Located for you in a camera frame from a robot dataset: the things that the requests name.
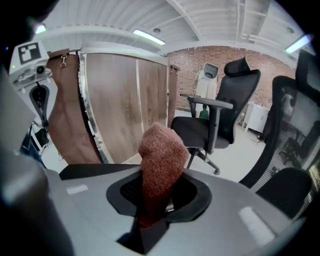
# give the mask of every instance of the brick wall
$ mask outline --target brick wall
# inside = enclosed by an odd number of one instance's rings
[[[196,92],[195,76],[202,69],[204,63],[209,62],[219,67],[218,88],[225,75],[226,63],[238,60],[246,56],[251,70],[258,69],[261,72],[261,79],[251,101],[270,108],[272,104],[272,80],[276,76],[295,77],[295,69],[290,68],[278,59],[256,51],[243,48],[232,48],[228,46],[206,46],[199,48],[183,49],[167,54],[170,64],[177,65],[181,71],[178,73],[178,108],[189,108],[185,97],[181,93],[194,94]]]

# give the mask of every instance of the green object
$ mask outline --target green object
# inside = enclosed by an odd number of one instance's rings
[[[202,108],[203,108],[203,110],[200,112],[199,118],[209,119],[209,113],[207,111],[207,105],[203,104]]]

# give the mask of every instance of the white robot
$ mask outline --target white robot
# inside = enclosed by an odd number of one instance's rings
[[[35,114],[39,128],[48,127],[58,88],[46,67],[49,56],[41,41],[17,45],[12,54],[9,81],[14,90]]]
[[[211,63],[205,63],[203,68],[196,74],[196,95],[202,98],[216,99],[217,95],[217,80],[219,68]],[[201,104],[197,104],[195,111],[199,115],[203,110]]]

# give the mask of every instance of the brown curtain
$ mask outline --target brown curtain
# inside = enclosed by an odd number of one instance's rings
[[[64,59],[61,55],[51,58],[47,67],[52,70],[58,92],[49,118],[48,132],[65,161],[70,164],[99,164],[101,157],[88,124],[84,120],[78,83],[78,55],[68,54]]]

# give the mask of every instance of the chair base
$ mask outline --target chair base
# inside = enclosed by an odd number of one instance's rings
[[[206,162],[208,165],[210,165],[211,167],[213,167],[215,169],[213,172],[214,175],[220,174],[219,167],[209,159],[207,154],[204,155],[203,153],[201,153],[199,148],[188,148],[188,151],[191,154],[191,157],[190,157],[190,160],[189,160],[188,165],[186,167],[187,169],[190,169],[190,166],[192,164],[192,161],[194,160],[194,157],[199,157],[200,159],[202,159],[204,162]]]

